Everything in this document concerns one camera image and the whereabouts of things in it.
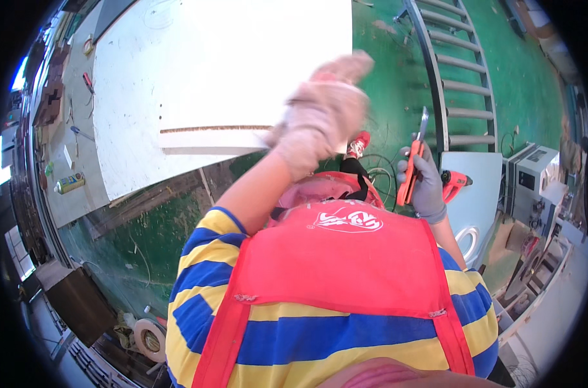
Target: hand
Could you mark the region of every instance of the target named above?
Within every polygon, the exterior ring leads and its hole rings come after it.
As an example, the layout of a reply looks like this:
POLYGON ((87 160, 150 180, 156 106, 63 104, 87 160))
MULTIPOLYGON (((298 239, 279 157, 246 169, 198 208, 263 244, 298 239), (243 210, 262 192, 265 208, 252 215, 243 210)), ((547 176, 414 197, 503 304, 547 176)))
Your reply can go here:
MULTIPOLYGON (((402 156, 410 155, 410 147, 404 147, 399 150, 402 156)), ((443 221, 447 213, 447 207, 443 201, 443 182, 440 180, 438 169, 432 159, 432 152, 427 143, 423 142, 423 157, 414 155, 412 158, 414 167, 419 170, 419 178, 414 184, 412 191, 412 205, 414 210, 419 213, 422 219, 429 223, 438 223, 443 221)), ((398 182, 406 182, 407 160, 398 162, 398 182)))
POLYGON ((290 167, 298 181, 336 154, 339 144, 352 138, 363 125, 368 98, 353 86, 373 66, 364 51, 322 65, 287 102, 283 121, 265 139, 290 167))

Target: red sneaker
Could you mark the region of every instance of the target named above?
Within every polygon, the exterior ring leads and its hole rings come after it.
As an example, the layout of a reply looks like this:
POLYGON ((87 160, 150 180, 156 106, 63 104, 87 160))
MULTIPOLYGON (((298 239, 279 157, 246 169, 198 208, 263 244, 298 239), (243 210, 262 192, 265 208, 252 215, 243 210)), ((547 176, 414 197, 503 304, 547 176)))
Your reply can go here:
POLYGON ((364 149, 367 148, 369 145, 369 141, 371 140, 371 135, 367 131, 360 131, 358 136, 351 141, 350 145, 348 145, 347 151, 345 151, 346 155, 349 155, 352 158, 359 159, 363 156, 364 149))

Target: white cable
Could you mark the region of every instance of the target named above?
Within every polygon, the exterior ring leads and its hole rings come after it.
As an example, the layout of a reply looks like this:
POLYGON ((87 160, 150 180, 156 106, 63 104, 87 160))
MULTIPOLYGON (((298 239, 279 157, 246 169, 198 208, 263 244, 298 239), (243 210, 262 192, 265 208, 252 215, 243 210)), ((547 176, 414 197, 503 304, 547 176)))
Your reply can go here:
POLYGON ((383 173, 385 173, 389 177, 389 190, 386 191, 386 198, 384 198, 384 201, 386 202, 386 200, 389 199, 389 195, 391 194, 391 187, 392 187, 391 174, 389 174, 389 171, 386 171, 382 167, 370 168, 369 170, 367 170, 367 174, 370 175, 372 172, 374 172, 376 170, 382 171, 383 173))

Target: striped shirt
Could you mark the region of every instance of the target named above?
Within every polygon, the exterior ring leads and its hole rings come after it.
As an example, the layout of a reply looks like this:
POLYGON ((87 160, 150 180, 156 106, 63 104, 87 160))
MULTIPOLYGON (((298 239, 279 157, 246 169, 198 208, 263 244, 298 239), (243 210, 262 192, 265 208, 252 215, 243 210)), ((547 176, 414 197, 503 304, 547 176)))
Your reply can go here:
MULTIPOLYGON (((248 236, 226 209, 213 207, 181 253, 168 308, 166 358, 172 381, 190 387, 208 331, 248 236)), ((475 372, 487 377, 498 355, 490 293, 475 270, 440 257, 475 372)), ((339 370, 389 357, 425 370, 449 365, 431 320, 346 314, 295 303, 251 306, 229 387, 313 387, 339 370)))

